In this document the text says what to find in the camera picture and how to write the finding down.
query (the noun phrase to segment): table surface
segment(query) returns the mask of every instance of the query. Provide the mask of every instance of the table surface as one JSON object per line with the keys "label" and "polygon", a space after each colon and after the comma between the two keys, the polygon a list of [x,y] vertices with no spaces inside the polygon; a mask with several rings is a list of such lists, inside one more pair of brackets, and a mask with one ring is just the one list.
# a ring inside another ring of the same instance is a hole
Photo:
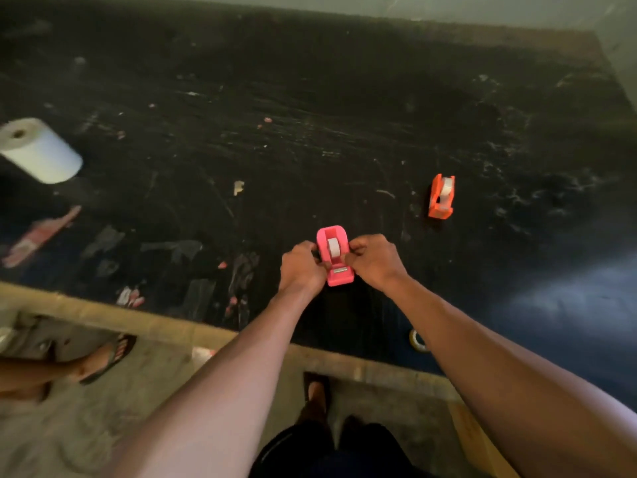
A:
{"label": "table surface", "polygon": [[[138,288],[238,330],[292,245],[383,232],[429,289],[637,409],[637,118],[591,34],[2,0],[0,53],[0,119],[43,119],[85,161],[49,186],[0,160],[3,254],[82,207],[0,279],[114,305]],[[446,221],[425,217],[438,173]],[[440,372],[410,328],[357,280],[293,341]]]}

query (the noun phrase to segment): sandal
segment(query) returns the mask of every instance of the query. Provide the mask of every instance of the sandal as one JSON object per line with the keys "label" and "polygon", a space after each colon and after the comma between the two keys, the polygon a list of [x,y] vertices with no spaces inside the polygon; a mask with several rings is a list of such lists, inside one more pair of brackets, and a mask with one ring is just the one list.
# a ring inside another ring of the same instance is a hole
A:
{"label": "sandal", "polygon": [[[120,348],[120,345],[124,341],[126,342],[126,346],[123,348],[123,351],[121,353],[117,354],[117,350]],[[132,348],[135,346],[135,342],[137,342],[137,337],[135,337],[134,335],[120,334],[117,337],[117,342],[113,347],[113,351],[111,352],[111,356],[108,359],[108,364],[106,365],[106,367],[82,379],[80,381],[80,384],[87,385],[95,382],[97,379],[106,374],[110,369],[122,362],[124,357],[131,353]]]}
{"label": "sandal", "polygon": [[323,392],[325,393],[325,413],[329,411],[329,407],[332,404],[332,392],[329,385],[329,377],[321,374],[314,374],[314,372],[303,373],[303,387],[305,390],[305,402],[310,401],[309,390],[310,384],[313,382],[320,382],[323,385]]}

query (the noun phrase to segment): black shorts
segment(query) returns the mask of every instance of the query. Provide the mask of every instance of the black shorts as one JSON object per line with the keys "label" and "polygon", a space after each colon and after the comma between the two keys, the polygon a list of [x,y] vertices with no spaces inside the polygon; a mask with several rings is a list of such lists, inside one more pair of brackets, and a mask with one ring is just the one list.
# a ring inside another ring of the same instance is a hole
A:
{"label": "black shorts", "polygon": [[430,477],[414,468],[392,434],[379,424],[343,434],[339,450],[316,421],[279,433],[259,453],[250,478]]}

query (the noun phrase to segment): pink tape dispenser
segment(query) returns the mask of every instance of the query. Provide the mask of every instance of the pink tape dispenser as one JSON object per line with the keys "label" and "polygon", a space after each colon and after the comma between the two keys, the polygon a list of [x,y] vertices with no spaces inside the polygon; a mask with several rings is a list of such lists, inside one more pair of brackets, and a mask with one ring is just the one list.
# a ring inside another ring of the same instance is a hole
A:
{"label": "pink tape dispenser", "polygon": [[347,233],[342,226],[329,226],[317,232],[317,246],[323,261],[332,263],[332,269],[327,274],[327,284],[330,287],[352,283],[354,270],[343,263],[341,255],[350,252]]}

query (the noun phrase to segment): concrete floor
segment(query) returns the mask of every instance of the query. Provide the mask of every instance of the concrete floor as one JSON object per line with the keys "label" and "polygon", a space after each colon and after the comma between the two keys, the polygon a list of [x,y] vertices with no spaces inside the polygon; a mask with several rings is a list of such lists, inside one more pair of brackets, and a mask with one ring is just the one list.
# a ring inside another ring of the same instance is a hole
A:
{"label": "concrete floor", "polygon": [[[13,325],[1,321],[0,326]],[[57,342],[59,360],[84,355],[112,337],[52,319],[20,316],[5,355],[38,358]],[[117,440],[197,369],[192,349],[139,340],[132,353],[92,385],[56,382],[39,405],[0,402],[0,475],[5,478],[95,476]],[[441,478],[484,476],[466,461],[444,402],[353,382],[332,383],[330,423],[338,436],[356,414],[385,425],[412,462]],[[303,370],[286,362],[261,443],[294,423],[303,406]]]}

